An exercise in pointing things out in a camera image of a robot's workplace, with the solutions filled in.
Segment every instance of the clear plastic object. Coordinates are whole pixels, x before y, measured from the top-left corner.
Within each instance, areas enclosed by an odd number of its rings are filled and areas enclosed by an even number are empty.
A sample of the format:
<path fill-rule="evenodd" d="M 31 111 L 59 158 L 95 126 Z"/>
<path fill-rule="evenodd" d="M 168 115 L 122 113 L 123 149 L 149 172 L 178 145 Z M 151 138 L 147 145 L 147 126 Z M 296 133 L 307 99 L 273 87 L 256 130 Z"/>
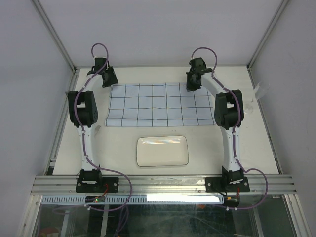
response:
<path fill-rule="evenodd" d="M 265 96 L 270 89 L 270 85 L 267 82 L 260 81 L 254 90 L 251 92 L 251 96 L 245 99 L 243 105 L 243 111 L 245 114 L 251 114 L 253 112 L 253 102 L 261 99 Z"/>

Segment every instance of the wall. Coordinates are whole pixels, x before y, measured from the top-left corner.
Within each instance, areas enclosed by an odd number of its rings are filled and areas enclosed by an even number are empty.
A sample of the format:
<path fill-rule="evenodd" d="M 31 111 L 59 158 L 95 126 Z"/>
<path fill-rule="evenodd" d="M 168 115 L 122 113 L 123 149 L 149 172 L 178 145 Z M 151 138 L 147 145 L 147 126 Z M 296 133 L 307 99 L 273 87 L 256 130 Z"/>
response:
<path fill-rule="evenodd" d="M 316 1 L 292 0 L 253 67 L 271 89 L 262 99 L 284 173 L 292 174 L 316 236 Z"/>
<path fill-rule="evenodd" d="M 104 43 L 115 66 L 187 66 L 198 47 L 246 65 L 281 0 L 40 0 L 76 66 Z M 209 65 L 214 56 L 201 51 Z"/>
<path fill-rule="evenodd" d="M 16 236 L 71 72 L 30 0 L 0 6 L 0 236 Z"/>

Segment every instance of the checkered cloth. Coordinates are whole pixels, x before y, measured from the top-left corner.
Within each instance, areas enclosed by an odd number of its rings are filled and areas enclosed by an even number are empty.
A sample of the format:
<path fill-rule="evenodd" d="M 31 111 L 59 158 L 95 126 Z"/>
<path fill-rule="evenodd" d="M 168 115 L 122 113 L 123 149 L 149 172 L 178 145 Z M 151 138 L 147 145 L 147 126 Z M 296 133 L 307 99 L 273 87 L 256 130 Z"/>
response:
<path fill-rule="evenodd" d="M 116 84 L 105 126 L 214 125 L 211 100 L 205 87 L 187 92 L 185 83 Z"/>

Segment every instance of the white cloth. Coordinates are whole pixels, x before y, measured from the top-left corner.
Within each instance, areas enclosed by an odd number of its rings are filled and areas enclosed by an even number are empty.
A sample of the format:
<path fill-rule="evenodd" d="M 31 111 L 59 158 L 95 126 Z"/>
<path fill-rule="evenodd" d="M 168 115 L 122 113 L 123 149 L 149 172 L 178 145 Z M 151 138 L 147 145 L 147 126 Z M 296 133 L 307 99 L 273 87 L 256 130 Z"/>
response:
<path fill-rule="evenodd" d="M 116 84 L 105 126 L 214 125 L 212 97 L 205 87 L 187 92 L 185 83 Z"/>

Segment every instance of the white table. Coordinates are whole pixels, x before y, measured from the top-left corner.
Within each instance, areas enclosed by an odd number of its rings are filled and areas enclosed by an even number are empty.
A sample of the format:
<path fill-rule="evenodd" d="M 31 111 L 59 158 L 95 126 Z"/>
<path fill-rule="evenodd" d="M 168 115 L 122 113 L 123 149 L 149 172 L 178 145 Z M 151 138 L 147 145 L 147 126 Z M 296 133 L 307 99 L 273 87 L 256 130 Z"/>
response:
<path fill-rule="evenodd" d="M 76 90 L 86 81 L 90 69 L 81 69 Z M 186 82 L 189 67 L 115 68 L 119 83 Z M 230 89 L 240 89 L 244 100 L 252 90 L 246 67 L 218 67 L 218 79 Z M 221 174 L 223 141 L 220 128 L 213 126 L 183 127 L 105 127 L 108 113 L 109 88 L 94 91 L 99 112 L 96 134 L 96 154 L 101 167 L 127 175 L 204 175 Z M 278 174 L 277 165 L 266 134 L 257 102 L 254 111 L 245 114 L 240 129 L 240 155 L 245 169 L 258 168 L 266 174 Z M 136 144 L 140 137 L 185 136 L 188 142 L 189 163 L 174 167 L 139 167 L 136 163 Z M 55 175 L 74 175 L 81 170 L 80 141 L 75 126 L 67 118 L 55 164 Z"/>

